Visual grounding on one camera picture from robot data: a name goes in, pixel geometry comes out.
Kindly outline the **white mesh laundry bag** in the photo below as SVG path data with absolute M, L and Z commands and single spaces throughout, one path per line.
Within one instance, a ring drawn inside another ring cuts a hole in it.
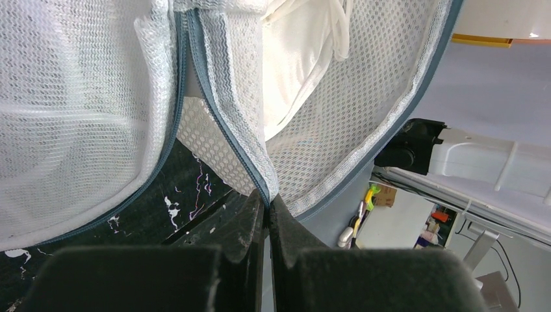
M 126 208 L 178 140 L 242 194 L 326 205 L 408 119 L 461 1 L 354 1 L 349 56 L 263 125 L 269 1 L 2 1 L 1 250 Z

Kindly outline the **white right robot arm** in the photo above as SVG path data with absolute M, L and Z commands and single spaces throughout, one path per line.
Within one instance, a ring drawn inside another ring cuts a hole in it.
M 378 167 L 482 181 L 550 205 L 550 148 L 475 135 L 434 120 L 408 120 L 379 152 Z

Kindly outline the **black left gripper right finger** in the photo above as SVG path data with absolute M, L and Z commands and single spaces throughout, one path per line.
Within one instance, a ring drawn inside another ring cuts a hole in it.
M 453 253 L 341 250 L 315 237 L 276 197 L 268 211 L 276 311 L 485 311 Z

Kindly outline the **white bra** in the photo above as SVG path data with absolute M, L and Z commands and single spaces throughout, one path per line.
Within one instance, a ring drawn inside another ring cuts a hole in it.
M 269 1 L 263 26 L 263 125 L 270 140 L 349 56 L 354 0 Z

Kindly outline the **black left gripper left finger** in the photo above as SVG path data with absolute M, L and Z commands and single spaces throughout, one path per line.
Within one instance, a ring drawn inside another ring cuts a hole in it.
M 58 251 L 21 311 L 258 311 L 264 203 L 253 191 L 194 243 Z

